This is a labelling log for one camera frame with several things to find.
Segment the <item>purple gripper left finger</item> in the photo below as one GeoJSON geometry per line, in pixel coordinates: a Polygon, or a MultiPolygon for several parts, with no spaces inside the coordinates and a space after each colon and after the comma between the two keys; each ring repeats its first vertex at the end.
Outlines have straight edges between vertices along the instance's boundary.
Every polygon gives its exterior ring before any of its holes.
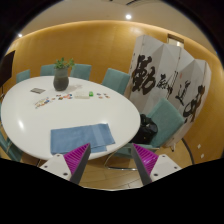
{"type": "Polygon", "coordinates": [[[79,184],[90,153],[90,144],[87,143],[66,154],[55,154],[41,166],[41,169],[79,184]]]}

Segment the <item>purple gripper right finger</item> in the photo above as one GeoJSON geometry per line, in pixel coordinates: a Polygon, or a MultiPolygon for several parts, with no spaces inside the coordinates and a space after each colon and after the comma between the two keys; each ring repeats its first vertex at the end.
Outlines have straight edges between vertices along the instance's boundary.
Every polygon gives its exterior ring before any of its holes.
{"type": "Polygon", "coordinates": [[[131,155],[134,158],[143,185],[181,170],[181,167],[167,155],[157,155],[137,144],[131,145],[131,155]]]}

